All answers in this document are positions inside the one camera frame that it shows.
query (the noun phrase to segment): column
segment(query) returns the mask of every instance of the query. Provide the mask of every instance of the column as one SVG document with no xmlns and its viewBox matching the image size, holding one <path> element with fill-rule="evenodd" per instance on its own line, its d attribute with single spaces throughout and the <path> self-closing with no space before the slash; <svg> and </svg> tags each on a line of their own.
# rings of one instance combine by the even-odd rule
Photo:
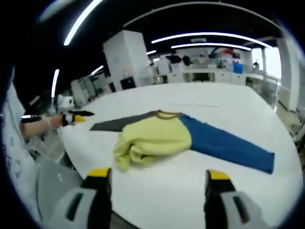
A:
<svg viewBox="0 0 305 229">
<path fill-rule="evenodd" d="M 103 44 L 107 64 L 116 91 L 121 91 L 124 71 L 133 76 L 137 87 L 142 86 L 146 75 L 148 56 L 143 35 L 139 32 L 123 30 Z"/>
<path fill-rule="evenodd" d="M 235 52 L 240 53 L 240 63 L 252 68 L 253 67 L 253 60 L 251 51 L 241 51 L 234 49 Z"/>
<path fill-rule="evenodd" d="M 300 92 L 298 109 L 305 115 L 305 65 L 303 62 L 300 62 Z"/>
<path fill-rule="evenodd" d="M 289 111 L 296 111 L 300 90 L 300 68 L 294 42 L 288 38 L 277 39 L 280 52 L 282 79 L 279 101 Z"/>
<path fill-rule="evenodd" d="M 85 97 L 78 80 L 73 80 L 71 82 L 71 91 L 74 101 L 78 106 L 82 106 L 87 102 L 87 98 Z"/>
<path fill-rule="evenodd" d="M 266 62 L 266 48 L 262 48 L 262 57 L 263 57 L 263 72 L 267 73 L 267 62 Z"/>
</svg>

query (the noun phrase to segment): white wall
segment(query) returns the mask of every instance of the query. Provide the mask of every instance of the white wall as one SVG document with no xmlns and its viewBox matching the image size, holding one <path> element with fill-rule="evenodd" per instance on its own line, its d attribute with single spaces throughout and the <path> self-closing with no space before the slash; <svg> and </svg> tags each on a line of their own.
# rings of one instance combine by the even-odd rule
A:
<svg viewBox="0 0 305 229">
<path fill-rule="evenodd" d="M 225 49 L 226 48 L 219 48 L 219 49 L 216 50 L 216 52 L 220 52 L 220 51 L 225 50 Z M 178 56 L 180 56 L 181 58 L 184 55 L 187 55 L 190 58 L 193 58 L 193 57 L 198 57 L 200 54 L 203 54 L 203 55 L 205 53 L 210 54 L 211 51 L 213 51 L 213 50 L 214 50 L 213 47 L 194 47 L 194 48 L 187 48 L 187 49 L 176 49 L 176 54 Z M 239 63 L 247 64 L 247 65 L 250 65 L 250 66 L 253 65 L 251 51 L 242 51 L 240 49 L 233 49 L 233 50 L 234 50 L 234 52 L 240 53 L 241 59 L 238 60 Z M 150 58 L 157 58 L 157 57 L 159 57 L 159 55 L 155 54 L 155 55 L 150 55 L 149 57 Z"/>
<path fill-rule="evenodd" d="M 86 85 L 86 88 L 87 88 L 87 91 L 88 91 L 89 95 L 90 96 L 95 96 L 96 95 L 95 89 L 94 89 L 93 83 L 91 82 L 89 77 L 86 77 L 84 79 L 84 83 Z"/>
<path fill-rule="evenodd" d="M 287 108 L 296 111 L 299 102 L 300 92 L 300 66 L 298 50 L 291 39 L 279 38 L 277 45 L 281 58 L 281 84 L 284 90 L 290 90 L 289 104 Z"/>
<path fill-rule="evenodd" d="M 77 105 L 81 106 L 87 102 L 85 95 L 81 89 L 81 85 L 78 80 L 73 80 L 71 82 L 71 91 L 73 94 L 74 101 Z"/>
<path fill-rule="evenodd" d="M 142 76 L 146 75 L 146 67 L 148 66 L 148 56 L 143 35 L 139 32 L 124 30 L 124 38 L 132 64 L 133 79 L 137 86 L 142 86 Z"/>
<path fill-rule="evenodd" d="M 277 39 L 277 45 L 280 52 L 281 58 L 281 84 L 287 89 L 291 89 L 291 64 L 290 64 L 290 55 L 288 51 L 288 46 L 285 38 Z"/>
<path fill-rule="evenodd" d="M 99 79 L 94 81 L 97 88 L 105 89 L 112 82 L 112 77 L 105 77 L 104 73 L 101 73 L 97 76 Z"/>
<path fill-rule="evenodd" d="M 300 91 L 298 109 L 300 112 L 305 114 L 305 65 L 300 63 Z"/>
<path fill-rule="evenodd" d="M 125 43 L 124 31 L 111 37 L 103 44 L 107 64 L 116 91 L 121 91 L 120 80 L 124 78 L 124 70 L 133 72 L 132 63 L 129 58 L 128 48 Z"/>
<path fill-rule="evenodd" d="M 265 48 L 265 71 L 278 79 L 282 78 L 281 57 L 277 47 Z"/>
</svg>

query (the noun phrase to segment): black sleeve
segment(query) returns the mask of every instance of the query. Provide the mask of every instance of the black sleeve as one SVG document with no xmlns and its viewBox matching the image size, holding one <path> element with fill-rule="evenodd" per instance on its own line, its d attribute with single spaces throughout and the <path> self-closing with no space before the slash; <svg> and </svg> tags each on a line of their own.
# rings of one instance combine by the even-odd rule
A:
<svg viewBox="0 0 305 229">
<path fill-rule="evenodd" d="M 123 128 L 132 123 L 139 122 L 145 118 L 149 118 L 152 116 L 155 116 L 155 111 L 151 111 L 145 114 L 140 114 L 140 115 L 135 115 L 135 116 L 130 116 L 126 118 L 120 118 L 120 119 L 115 119 L 115 120 L 110 120 L 102 123 L 96 123 L 91 127 L 90 130 L 95 131 L 95 130 L 100 130 L 100 131 L 114 131 L 114 132 L 120 132 L 123 130 Z"/>
</svg>

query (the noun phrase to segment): ceiling light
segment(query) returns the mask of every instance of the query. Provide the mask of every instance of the ceiling light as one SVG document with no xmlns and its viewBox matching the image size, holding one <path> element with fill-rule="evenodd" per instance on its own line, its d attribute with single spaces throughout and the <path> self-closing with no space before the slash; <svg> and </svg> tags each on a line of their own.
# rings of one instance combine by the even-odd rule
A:
<svg viewBox="0 0 305 229">
<path fill-rule="evenodd" d="M 235 37 L 235 38 L 244 39 L 244 40 L 247 40 L 247 41 L 250 41 L 250 42 L 254 42 L 254 43 L 260 44 L 260 45 L 262 45 L 264 47 L 267 47 L 267 48 L 271 48 L 270 45 L 268 45 L 268 44 L 266 44 L 264 42 L 252 39 L 250 37 L 245 37 L 245 36 L 231 34 L 231 33 L 225 33 L 225 32 L 191 32 L 191 33 L 184 33 L 184 34 L 179 34 L 179 35 L 174 35 L 174 36 L 169 36 L 169 37 L 163 37 L 163 38 L 160 38 L 160 39 L 156 39 L 156 40 L 152 41 L 152 44 L 157 43 L 157 42 L 162 42 L 162 41 L 170 40 L 170 39 L 174 39 L 174 38 L 179 38 L 179 37 L 208 36 L 208 35 Z"/>
<path fill-rule="evenodd" d="M 100 67 L 98 67 L 97 69 L 95 69 L 92 73 L 91 73 L 91 75 L 93 75 L 93 74 L 96 74 L 100 69 L 102 69 L 104 66 L 102 65 L 102 66 L 100 66 Z"/>
<path fill-rule="evenodd" d="M 153 54 L 155 52 L 157 52 L 157 51 L 156 50 L 152 50 L 152 51 L 147 52 L 146 54 L 149 55 L 149 54 Z"/>
<path fill-rule="evenodd" d="M 54 96 L 55 96 L 55 88 L 56 88 L 56 82 L 57 82 L 58 74 L 59 74 L 59 69 L 56 69 L 55 72 L 54 72 L 54 77 L 53 77 L 51 98 L 54 98 Z"/>
<path fill-rule="evenodd" d="M 81 15 L 78 17 L 74 25 L 72 26 L 65 42 L 63 45 L 69 45 L 71 40 L 73 39 L 73 36 L 75 35 L 78 28 L 81 26 L 82 22 L 86 19 L 86 17 L 91 13 L 92 10 L 103 0 L 93 0 L 89 6 L 81 13 Z"/>
<path fill-rule="evenodd" d="M 195 43 L 195 44 L 180 44 L 180 45 L 174 45 L 171 48 L 176 49 L 176 48 L 182 48 L 182 47 L 189 47 L 189 46 L 224 46 L 224 47 L 232 47 L 232 48 L 237 48 L 237 49 L 244 49 L 251 51 L 252 49 L 240 46 L 240 45 L 235 45 L 235 44 L 222 44 L 222 43 Z"/>
</svg>

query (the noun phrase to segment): table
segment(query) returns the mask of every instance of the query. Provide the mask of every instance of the table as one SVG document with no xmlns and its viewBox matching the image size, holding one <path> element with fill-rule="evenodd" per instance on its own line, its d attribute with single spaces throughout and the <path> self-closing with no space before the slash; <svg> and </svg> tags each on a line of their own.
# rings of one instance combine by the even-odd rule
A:
<svg viewBox="0 0 305 229">
<path fill-rule="evenodd" d="M 184 74 L 192 75 L 194 73 L 210 73 L 213 77 L 210 79 L 211 82 L 216 83 L 231 83 L 235 85 L 246 85 L 247 79 L 257 79 L 266 82 L 271 82 L 276 84 L 279 82 L 279 79 L 273 76 L 266 76 L 255 72 L 244 72 L 243 74 L 234 73 L 232 71 L 228 71 L 227 69 L 219 69 L 219 68 L 179 68 L 174 69 L 173 72 L 167 74 L 168 83 L 186 83 L 184 78 Z M 146 75 L 141 79 L 143 80 L 142 85 L 151 85 L 153 82 L 153 77 L 161 76 L 161 75 Z"/>
<path fill-rule="evenodd" d="M 141 229 L 204 229 L 205 171 L 226 172 L 239 191 L 278 226 L 301 193 L 303 180 L 292 138 L 271 107 L 251 88 L 224 83 L 173 83 L 102 96 L 86 105 L 95 113 L 84 123 L 62 128 L 66 151 L 82 178 L 93 168 L 113 167 L 112 206 Z M 151 110 L 184 112 L 275 152 L 272 175 L 191 150 L 149 168 L 118 171 L 112 149 L 118 133 L 90 132 L 96 122 Z"/>
</svg>

